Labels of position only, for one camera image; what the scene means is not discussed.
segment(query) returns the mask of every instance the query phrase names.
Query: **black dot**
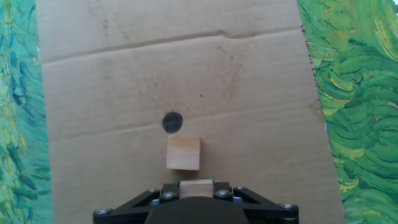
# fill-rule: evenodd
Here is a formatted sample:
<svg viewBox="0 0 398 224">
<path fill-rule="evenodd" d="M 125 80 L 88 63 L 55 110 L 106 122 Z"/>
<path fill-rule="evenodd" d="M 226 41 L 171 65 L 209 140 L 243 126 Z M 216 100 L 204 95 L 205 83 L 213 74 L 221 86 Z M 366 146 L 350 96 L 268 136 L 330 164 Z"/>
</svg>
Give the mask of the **black dot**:
<svg viewBox="0 0 398 224">
<path fill-rule="evenodd" d="M 182 126 L 182 116 L 179 113 L 170 112 L 163 118 L 162 125 L 167 133 L 176 133 Z"/>
</svg>

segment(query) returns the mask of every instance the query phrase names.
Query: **bolt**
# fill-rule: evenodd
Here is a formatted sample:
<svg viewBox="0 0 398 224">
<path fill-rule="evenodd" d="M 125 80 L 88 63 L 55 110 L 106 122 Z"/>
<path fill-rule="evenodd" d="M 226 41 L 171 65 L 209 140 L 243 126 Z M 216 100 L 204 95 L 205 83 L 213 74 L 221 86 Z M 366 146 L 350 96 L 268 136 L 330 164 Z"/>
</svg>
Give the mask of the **bolt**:
<svg viewBox="0 0 398 224">
<path fill-rule="evenodd" d="M 162 196 L 163 196 L 163 198 L 166 198 L 166 199 L 173 199 L 177 196 L 177 194 L 174 192 L 165 192 L 162 194 Z"/>
<path fill-rule="evenodd" d="M 229 197 L 231 194 L 232 193 L 229 190 L 219 190 L 216 192 L 217 197 Z"/>
<path fill-rule="evenodd" d="M 284 209 L 292 209 L 296 207 L 296 205 L 293 203 L 282 203 L 280 206 Z"/>
<path fill-rule="evenodd" d="M 160 192 L 160 190 L 159 189 L 150 189 L 150 190 L 148 190 L 150 193 L 158 193 L 158 192 Z"/>
<path fill-rule="evenodd" d="M 97 215 L 105 215 L 105 214 L 108 214 L 111 211 L 112 211 L 112 208 L 104 208 L 104 209 L 99 209 L 99 210 L 95 211 L 95 213 Z"/>
</svg>

